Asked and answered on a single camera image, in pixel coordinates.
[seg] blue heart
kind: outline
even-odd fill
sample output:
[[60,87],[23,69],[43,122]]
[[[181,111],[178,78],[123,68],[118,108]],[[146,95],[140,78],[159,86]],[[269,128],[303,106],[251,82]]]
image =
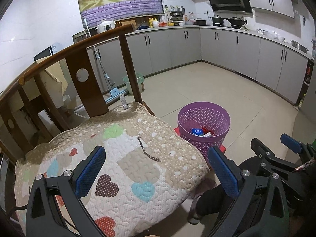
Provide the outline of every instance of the blue heart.
[[56,159],[50,164],[49,168],[47,169],[46,175],[47,177],[55,177],[58,173],[58,162]]
[[140,198],[144,202],[148,202],[155,193],[155,187],[150,182],[133,183],[132,192],[137,198]]

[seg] wooden chair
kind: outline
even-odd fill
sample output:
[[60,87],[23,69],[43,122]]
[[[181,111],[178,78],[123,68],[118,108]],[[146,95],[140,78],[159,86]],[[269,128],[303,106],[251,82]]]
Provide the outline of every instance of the wooden chair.
[[[19,93],[24,106],[26,108],[27,114],[32,119],[33,123],[37,126],[40,132],[43,134],[47,141],[50,141],[53,136],[50,134],[46,126],[43,124],[42,120],[38,116],[38,112],[41,111],[42,108],[37,108],[34,104],[28,99],[23,86],[25,83],[32,78],[34,78],[35,83],[40,91],[41,97],[44,101],[44,108],[46,109],[48,115],[54,124],[59,128],[61,132],[68,130],[69,126],[66,121],[59,113],[57,108],[55,107],[50,95],[48,94],[43,82],[40,78],[40,72],[51,66],[52,64],[66,59],[67,66],[74,83],[74,86],[78,92],[78,95],[87,111],[89,116],[95,117],[100,116],[109,111],[108,106],[102,96],[100,88],[98,86],[97,80],[95,78],[88,53],[86,48],[94,45],[96,43],[119,37],[122,56],[124,59],[127,76],[131,83],[131,88],[133,91],[133,96],[136,102],[143,104],[147,110],[154,115],[154,113],[148,108],[148,106],[143,102],[142,97],[140,95],[140,91],[137,84],[136,74],[133,66],[133,61],[131,57],[131,53],[128,47],[126,34],[134,32],[134,26],[132,24],[121,26],[101,34],[97,34],[91,38],[85,39],[81,42],[78,42],[70,47],[67,47],[64,50],[50,56],[46,60],[42,61],[39,64],[34,65],[27,71],[23,72],[11,85],[6,88],[3,93],[0,95],[0,115],[4,121],[4,124],[9,131],[10,135],[13,137],[16,144],[20,147],[23,154],[20,157],[16,157],[13,155],[14,153],[10,151],[3,142],[1,142],[0,136],[0,148],[1,150],[10,158],[10,161],[15,164],[17,159],[22,158],[25,154],[32,150],[34,147],[30,144],[30,142],[25,137],[24,133],[18,126],[13,114],[10,110],[9,99],[16,92]],[[88,78],[84,82],[80,82],[77,79],[77,72],[79,69],[84,69],[88,73]]]

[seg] red heart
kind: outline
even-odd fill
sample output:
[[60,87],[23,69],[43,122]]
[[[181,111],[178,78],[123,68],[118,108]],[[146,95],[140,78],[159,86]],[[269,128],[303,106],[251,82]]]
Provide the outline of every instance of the red heart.
[[58,200],[59,205],[62,207],[64,205],[63,198],[59,195],[55,195],[55,197]]
[[69,153],[69,156],[73,156],[78,154],[78,150],[76,148],[72,148],[71,152]]
[[102,230],[102,232],[108,237],[114,237],[115,231],[113,228],[115,227],[114,219],[110,218],[109,216],[104,216],[95,220],[95,223],[98,227]]

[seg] red mat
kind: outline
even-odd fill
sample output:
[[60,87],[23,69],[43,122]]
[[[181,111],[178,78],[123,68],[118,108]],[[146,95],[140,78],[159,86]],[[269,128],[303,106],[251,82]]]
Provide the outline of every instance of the red mat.
[[[179,127],[175,128],[174,130],[176,131],[177,135],[180,136]],[[219,147],[219,149],[221,150],[222,153],[225,153],[226,151],[226,148],[222,145]]]

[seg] rice cooker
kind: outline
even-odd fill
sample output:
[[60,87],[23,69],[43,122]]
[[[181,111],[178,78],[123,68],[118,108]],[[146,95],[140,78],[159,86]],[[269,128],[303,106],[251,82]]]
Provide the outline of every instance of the rice cooker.
[[103,20],[101,24],[97,25],[96,31],[98,32],[98,34],[100,34],[102,32],[115,28],[115,24],[116,23],[114,20]]

